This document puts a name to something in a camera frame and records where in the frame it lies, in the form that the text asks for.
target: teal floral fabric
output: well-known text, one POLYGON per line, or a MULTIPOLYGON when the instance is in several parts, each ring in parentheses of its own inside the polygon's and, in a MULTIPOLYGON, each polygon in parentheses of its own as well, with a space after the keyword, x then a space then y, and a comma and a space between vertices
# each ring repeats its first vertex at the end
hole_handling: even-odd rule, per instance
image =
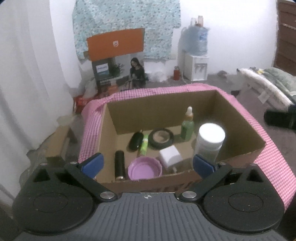
POLYGON ((77 0, 73 11, 75 47, 79 59, 88 37, 123 29, 145 28, 145 58, 170 58, 173 28, 181 26, 179 0, 77 0))

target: woman's long dark hair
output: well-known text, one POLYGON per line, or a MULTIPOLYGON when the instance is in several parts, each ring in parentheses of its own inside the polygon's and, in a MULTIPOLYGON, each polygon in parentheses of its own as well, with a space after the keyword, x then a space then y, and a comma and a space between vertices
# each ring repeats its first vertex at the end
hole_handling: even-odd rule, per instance
POLYGON ((140 64, 140 62, 139 62, 139 60, 138 60, 138 58, 132 58, 131 59, 131 62, 136 62, 137 63, 137 65, 140 67, 140 68, 143 68, 143 66, 140 64))

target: green tube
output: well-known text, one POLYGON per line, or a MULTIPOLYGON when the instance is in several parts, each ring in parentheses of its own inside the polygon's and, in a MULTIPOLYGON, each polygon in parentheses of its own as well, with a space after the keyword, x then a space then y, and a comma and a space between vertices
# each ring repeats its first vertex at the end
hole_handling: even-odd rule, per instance
POLYGON ((148 147, 148 135, 144 135, 143 142, 140 149, 140 155, 145 156, 148 147))

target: purple lid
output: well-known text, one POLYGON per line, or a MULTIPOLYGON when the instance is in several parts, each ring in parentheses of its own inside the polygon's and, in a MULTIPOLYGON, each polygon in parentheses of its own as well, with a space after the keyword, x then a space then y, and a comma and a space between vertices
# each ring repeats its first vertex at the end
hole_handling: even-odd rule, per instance
POLYGON ((162 173, 160 162, 147 156, 136 158, 128 167, 128 176, 131 180, 160 177, 162 173))

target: dropper cap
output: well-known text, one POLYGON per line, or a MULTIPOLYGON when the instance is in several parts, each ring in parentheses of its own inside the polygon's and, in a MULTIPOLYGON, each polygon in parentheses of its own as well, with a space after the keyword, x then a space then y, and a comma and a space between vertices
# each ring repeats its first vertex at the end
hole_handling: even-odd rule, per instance
POLYGON ((193 121, 193 113, 192 113, 192 107, 189 106, 187 108, 187 111, 185 113, 185 121, 193 121))

